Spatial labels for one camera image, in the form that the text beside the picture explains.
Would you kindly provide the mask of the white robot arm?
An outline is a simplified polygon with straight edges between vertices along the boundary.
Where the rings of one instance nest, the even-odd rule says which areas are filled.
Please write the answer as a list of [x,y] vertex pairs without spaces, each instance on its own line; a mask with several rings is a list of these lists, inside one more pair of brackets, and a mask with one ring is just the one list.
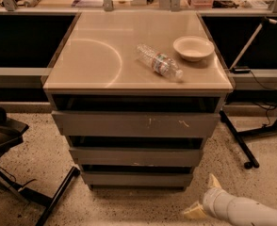
[[202,201],[187,208],[184,217],[212,217],[224,220],[232,226],[277,226],[277,209],[228,193],[212,173],[209,174],[208,189]]

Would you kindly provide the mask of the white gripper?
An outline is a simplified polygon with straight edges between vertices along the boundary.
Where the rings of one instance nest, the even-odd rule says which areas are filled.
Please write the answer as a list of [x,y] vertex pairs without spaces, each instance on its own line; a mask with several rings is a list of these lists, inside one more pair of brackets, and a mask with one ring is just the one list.
[[206,218],[206,213],[217,219],[232,219],[234,217],[234,199],[233,196],[221,189],[221,185],[216,176],[209,174],[208,189],[204,193],[202,204],[199,202],[193,203],[187,208],[183,215],[188,219]]

